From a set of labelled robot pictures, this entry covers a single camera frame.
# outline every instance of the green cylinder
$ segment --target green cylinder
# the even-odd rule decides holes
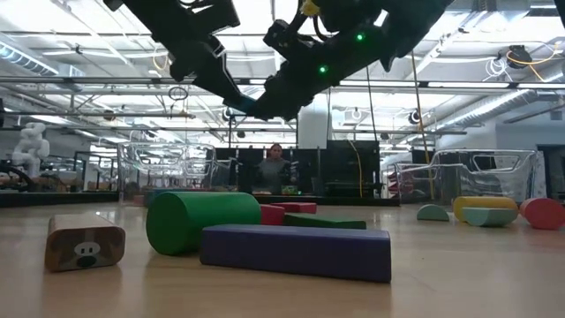
[[[260,220],[260,205],[247,193],[162,193],[149,206],[146,232],[157,253],[179,255],[198,251],[205,227]]]

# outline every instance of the red block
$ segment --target red block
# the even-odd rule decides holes
[[[284,208],[261,204],[262,225],[284,225]]]
[[[316,214],[316,203],[298,203],[298,202],[284,202],[273,203],[274,206],[282,207],[289,213],[310,213]]]
[[[565,208],[551,199],[526,200],[520,206],[520,214],[534,229],[559,230],[565,225]]]

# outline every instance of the yellow cylinder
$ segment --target yellow cylinder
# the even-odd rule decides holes
[[[467,222],[463,208],[510,208],[518,210],[514,200],[505,197],[458,197],[453,201],[453,213],[459,222]]]

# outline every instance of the ceiling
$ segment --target ceiling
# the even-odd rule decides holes
[[[169,77],[166,66],[166,50],[154,42],[148,30],[124,6],[118,11],[111,12],[102,0],[70,0],[66,5],[72,14],[62,10],[55,4],[57,0],[0,0],[0,33],[4,39],[15,43],[18,49],[42,61],[44,64],[58,69],[61,65],[72,65],[82,71],[87,77]],[[218,38],[228,52],[228,68],[235,78],[265,79],[276,72],[281,58],[265,45],[262,37],[273,22],[273,18],[290,21],[296,11],[296,2],[287,0],[233,0],[241,20],[241,26],[224,30]],[[547,1],[532,1],[532,5],[546,6]],[[555,16],[526,16],[514,22],[504,22],[490,19],[469,30],[468,33],[457,34],[461,23],[469,13],[447,12],[433,27],[426,38],[414,49],[416,63],[421,65],[417,72],[418,80],[442,81],[521,81],[531,79],[534,73],[530,68],[522,70],[507,69],[500,77],[490,76],[494,68],[499,71],[492,60],[499,52],[506,54],[510,45],[524,45],[534,60],[544,60],[536,65],[543,70],[555,67],[563,59],[561,55],[565,44],[565,30],[559,17]],[[307,22],[301,29],[303,34],[314,34],[312,23]],[[440,53],[426,59],[435,49],[440,47]],[[371,80],[411,80],[412,61],[409,58],[397,59],[391,72],[385,72],[380,64],[369,65]],[[21,67],[0,59],[0,76],[35,76]],[[352,75],[347,80],[366,80],[365,70]],[[43,97],[61,106],[57,111],[71,109],[71,96],[58,95],[54,90],[59,87],[37,86],[32,84],[20,85],[13,83],[4,87],[0,94],[16,96],[10,89],[18,87],[26,92],[45,94]],[[67,120],[82,125],[124,126],[147,125],[154,129],[159,127],[191,127],[225,128],[227,123],[222,121],[222,99],[204,92],[197,87],[186,86],[189,97],[185,101],[175,102],[168,97],[170,87],[147,86],[104,86],[91,85],[83,87],[91,95],[75,95],[74,106],[84,103],[80,111],[100,112],[114,110],[115,112],[137,112],[139,114],[174,113],[186,111],[196,116],[188,118],[143,117],[118,118],[112,122],[103,118],[86,118],[72,116]],[[111,89],[137,89],[136,95],[112,95]],[[258,97],[262,92],[261,85],[242,86],[242,91],[251,97]],[[420,92],[422,112],[430,120],[446,117],[483,95],[478,91],[422,91]],[[377,129],[397,130],[410,127],[407,116],[417,107],[417,97],[414,91],[389,89],[378,90],[372,94],[375,124]],[[334,114],[333,127],[343,129],[372,128],[370,116],[371,100],[366,88],[347,87],[336,88],[331,97],[331,109]],[[21,105],[20,110],[30,110]],[[256,144],[265,146],[272,142],[294,143],[296,134],[291,130],[294,123],[284,123],[274,119],[269,123],[247,118],[244,123],[238,123],[239,128],[265,129],[265,132],[248,134],[244,139],[233,136],[240,145]],[[269,132],[269,129],[287,132]],[[110,132],[90,130],[99,137],[109,136]],[[198,140],[215,145],[227,141],[224,132],[212,135],[204,132],[169,132],[175,138]],[[121,132],[123,138],[134,136],[135,133]],[[353,134],[344,134],[352,138]],[[358,140],[371,139],[370,133],[356,135]]]

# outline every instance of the teal arch block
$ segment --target teal arch block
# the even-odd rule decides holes
[[[463,208],[468,224],[482,227],[504,227],[518,218],[518,211],[511,208]]]
[[[442,221],[449,222],[448,212],[435,204],[428,204],[420,208],[416,218],[419,221]]]

